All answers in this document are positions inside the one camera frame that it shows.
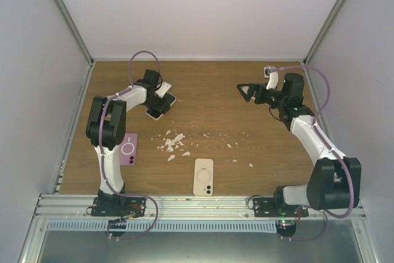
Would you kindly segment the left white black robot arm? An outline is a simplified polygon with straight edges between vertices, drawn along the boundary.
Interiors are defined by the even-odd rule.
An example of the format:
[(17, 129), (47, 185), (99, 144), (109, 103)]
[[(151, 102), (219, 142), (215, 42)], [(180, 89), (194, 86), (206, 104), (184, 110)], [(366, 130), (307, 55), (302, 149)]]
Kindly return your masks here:
[(92, 101), (86, 125), (86, 136), (97, 153), (100, 166), (98, 200), (113, 216), (127, 208), (125, 185), (121, 176), (120, 149), (126, 135), (127, 112), (138, 105), (155, 119), (165, 115), (176, 98), (169, 93), (171, 85), (158, 71), (146, 70), (142, 79), (110, 96), (96, 96)]

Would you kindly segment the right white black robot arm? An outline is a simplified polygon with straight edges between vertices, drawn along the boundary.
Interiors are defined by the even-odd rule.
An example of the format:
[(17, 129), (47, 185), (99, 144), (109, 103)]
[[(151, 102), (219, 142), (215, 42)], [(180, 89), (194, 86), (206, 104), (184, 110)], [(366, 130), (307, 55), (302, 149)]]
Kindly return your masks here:
[(336, 148), (320, 128), (316, 115), (304, 104), (302, 75), (286, 73), (278, 89), (277, 70), (268, 68), (266, 74), (267, 83), (238, 84), (237, 90), (247, 102), (277, 109), (279, 120), (297, 137), (313, 163), (308, 184), (277, 188), (273, 211), (286, 217), (295, 206), (302, 206), (337, 219), (348, 217), (360, 200), (361, 163)]

